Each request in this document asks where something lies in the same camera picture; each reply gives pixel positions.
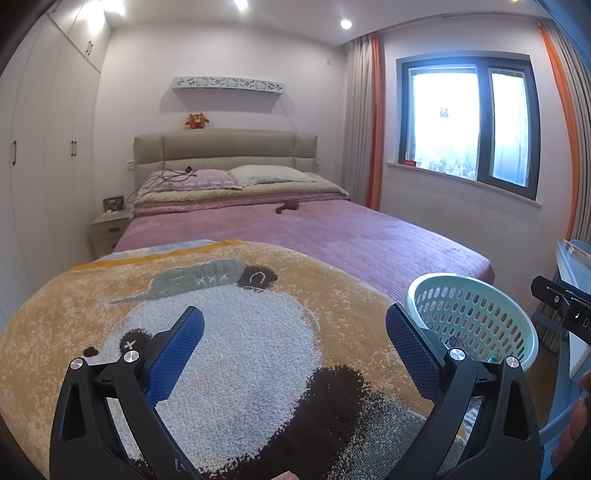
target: finger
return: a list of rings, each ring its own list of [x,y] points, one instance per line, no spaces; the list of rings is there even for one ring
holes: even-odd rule
[[[562,462],[562,460],[564,460],[564,457],[566,457],[566,454],[573,447],[573,445],[574,441],[570,436],[569,428],[567,427],[562,432],[562,435],[560,436],[560,443],[558,444],[558,447],[552,453],[552,457],[550,458],[550,460],[552,461],[552,466],[558,466],[559,463]]]
[[[587,411],[587,399],[578,399],[574,406],[573,412],[570,416],[570,437],[573,441],[576,441],[583,433],[584,428],[587,426],[589,421],[589,412]]]
[[[293,473],[285,472],[282,473],[280,476],[276,476],[272,480],[299,480]]]
[[[585,373],[580,380],[581,388],[587,392],[591,392],[591,370]]]

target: stuffed toy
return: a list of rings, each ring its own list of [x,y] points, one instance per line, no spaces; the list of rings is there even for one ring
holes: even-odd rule
[[[208,124],[209,120],[205,116],[205,113],[190,113],[187,117],[185,125],[195,130],[196,128],[203,128],[205,124]]]

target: white wall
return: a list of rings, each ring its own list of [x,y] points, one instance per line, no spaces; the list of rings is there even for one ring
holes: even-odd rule
[[[400,120],[396,59],[444,51],[504,51],[531,57],[540,101],[541,207],[419,169],[384,167],[383,212],[440,233],[488,257],[495,285],[528,313],[537,301],[536,275],[556,271],[554,248],[570,215],[571,163],[564,113],[537,22],[528,18],[478,16],[437,19],[384,34],[386,71],[385,159],[398,160]]]
[[[129,195],[136,135],[185,128],[188,112],[206,112],[206,128],[263,128],[318,135],[319,173],[340,183],[346,52],[248,27],[154,24],[116,30],[100,78],[95,118],[95,192]],[[287,84],[261,92],[171,90],[174,76],[236,76]]]

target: drawer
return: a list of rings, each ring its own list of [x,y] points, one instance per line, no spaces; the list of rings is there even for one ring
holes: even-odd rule
[[[117,246],[117,243],[120,239],[121,237],[118,236],[116,238],[108,238],[106,240],[94,242],[96,258],[104,257],[105,255],[110,255],[113,253],[113,250]]]
[[[129,226],[129,219],[112,220],[110,222],[94,223],[90,226],[90,235],[95,242],[106,240],[107,238],[116,238],[123,235],[125,229]]]

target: blue gripper pad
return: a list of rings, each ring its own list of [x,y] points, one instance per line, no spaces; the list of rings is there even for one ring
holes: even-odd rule
[[[163,344],[146,361],[145,395],[152,408],[168,399],[204,330],[203,313],[189,307],[168,332],[154,335],[152,342]]]
[[[431,330],[418,327],[398,304],[386,313],[386,332],[421,396],[435,403],[443,399],[446,348],[439,338],[433,339]]]

